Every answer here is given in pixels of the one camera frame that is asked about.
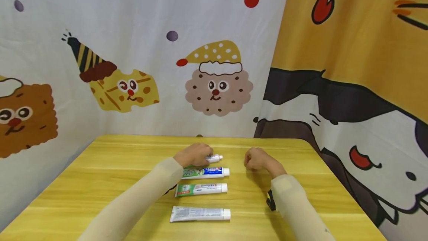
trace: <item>white toothpaste tube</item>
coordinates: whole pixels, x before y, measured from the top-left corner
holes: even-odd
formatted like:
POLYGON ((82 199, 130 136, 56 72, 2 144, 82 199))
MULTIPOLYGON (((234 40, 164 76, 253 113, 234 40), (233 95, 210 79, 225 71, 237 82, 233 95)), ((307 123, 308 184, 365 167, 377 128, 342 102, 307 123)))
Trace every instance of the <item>white toothpaste tube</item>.
POLYGON ((229 175, 230 170, 228 168, 187 168, 183 171, 181 179, 213 179, 229 175))
POLYGON ((226 193, 227 183, 215 184, 178 184, 175 189, 175 197, 195 196, 209 193, 226 193))
POLYGON ((230 221, 230 209, 174 206, 169 222, 177 221, 230 221))
POLYGON ((205 159, 210 163, 214 163, 214 162, 219 162, 220 159, 223 159, 223 156, 219 154, 213 154, 209 157, 205 157, 205 159))

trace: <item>purple dot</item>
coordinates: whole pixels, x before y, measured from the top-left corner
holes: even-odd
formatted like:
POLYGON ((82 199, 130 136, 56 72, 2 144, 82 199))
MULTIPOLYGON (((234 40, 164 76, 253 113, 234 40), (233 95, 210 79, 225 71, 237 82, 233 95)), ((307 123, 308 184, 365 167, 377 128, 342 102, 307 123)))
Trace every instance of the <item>purple dot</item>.
POLYGON ((13 5, 15 6, 15 9, 18 12, 23 12, 24 11, 24 5, 21 3, 21 1, 15 0, 15 2, 13 2, 13 5))
POLYGON ((167 35, 166 35, 166 38, 167 38, 169 41, 174 42, 174 41, 176 41, 176 40, 178 39, 178 33, 177 33, 177 32, 175 32, 175 31, 169 31, 169 32, 167 33, 167 35))

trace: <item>curtain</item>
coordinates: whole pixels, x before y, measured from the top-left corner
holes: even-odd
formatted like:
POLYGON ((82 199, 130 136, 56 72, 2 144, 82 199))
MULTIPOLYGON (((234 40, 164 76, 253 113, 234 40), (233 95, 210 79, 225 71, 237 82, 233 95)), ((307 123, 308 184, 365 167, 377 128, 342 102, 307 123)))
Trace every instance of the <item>curtain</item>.
POLYGON ((284 5, 1 0, 0 229, 101 134, 253 137, 284 5))
POLYGON ((307 140, 388 240, 428 237, 428 0, 287 0, 255 137, 307 140))

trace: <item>white hat trim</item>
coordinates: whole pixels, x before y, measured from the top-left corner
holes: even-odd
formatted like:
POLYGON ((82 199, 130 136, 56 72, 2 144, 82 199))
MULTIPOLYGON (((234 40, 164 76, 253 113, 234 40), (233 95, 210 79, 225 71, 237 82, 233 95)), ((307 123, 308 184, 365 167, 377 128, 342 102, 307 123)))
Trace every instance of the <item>white hat trim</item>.
POLYGON ((233 75, 242 71, 242 64, 240 62, 231 63, 223 62, 219 63, 218 61, 203 62, 199 65, 199 71, 201 73, 206 73, 209 75, 233 75))
POLYGON ((15 90, 22 87, 23 83, 15 78, 6 78, 0 81, 0 98, 14 94, 15 90))

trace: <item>wooden table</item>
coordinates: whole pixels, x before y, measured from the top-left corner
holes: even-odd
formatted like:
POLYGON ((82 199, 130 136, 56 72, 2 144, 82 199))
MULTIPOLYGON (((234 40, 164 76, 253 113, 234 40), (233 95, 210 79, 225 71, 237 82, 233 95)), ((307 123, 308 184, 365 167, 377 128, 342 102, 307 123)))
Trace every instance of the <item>wooden table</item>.
POLYGON ((76 240, 105 205, 159 161, 193 142, 208 143, 216 154, 222 154, 223 160, 212 166, 230 168, 230 177, 185 182, 227 182, 228 193, 176 199, 170 191, 152 205, 127 240, 293 240, 287 223, 267 207, 268 174, 247 173, 243 166, 243 156, 252 146, 264 148, 299 180, 336 240, 385 240, 303 140, 128 135, 105 135, 94 140, 0 234, 0 240, 76 240), (170 224, 173 205, 230 208, 231 221, 170 224))

